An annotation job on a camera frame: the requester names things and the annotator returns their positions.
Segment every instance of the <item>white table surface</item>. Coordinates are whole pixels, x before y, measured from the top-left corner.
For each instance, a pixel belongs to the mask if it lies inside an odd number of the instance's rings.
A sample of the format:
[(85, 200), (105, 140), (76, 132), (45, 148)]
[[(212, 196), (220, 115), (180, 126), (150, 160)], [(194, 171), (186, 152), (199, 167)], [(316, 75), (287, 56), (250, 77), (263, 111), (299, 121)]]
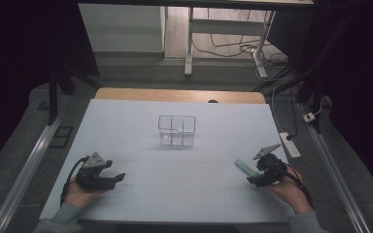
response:
[[(193, 147), (162, 146), (160, 115), (194, 116)], [(247, 223), (286, 221), (291, 207), (249, 184), (234, 165), (255, 168), (260, 148), (281, 143), (266, 104), (91, 100), (40, 218), (53, 217), (73, 165), (97, 151), (113, 160), (101, 177), (126, 173), (81, 219), (117, 222)], [(282, 147), (273, 152), (287, 162)]]

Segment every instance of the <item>clear plastic container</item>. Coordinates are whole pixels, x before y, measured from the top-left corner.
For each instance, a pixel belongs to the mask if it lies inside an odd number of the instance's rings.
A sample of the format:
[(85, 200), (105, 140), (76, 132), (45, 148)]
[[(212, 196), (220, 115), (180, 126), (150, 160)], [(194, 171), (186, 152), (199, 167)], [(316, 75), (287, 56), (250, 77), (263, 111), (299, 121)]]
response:
[(160, 143), (167, 146), (193, 146), (195, 116), (159, 116)]

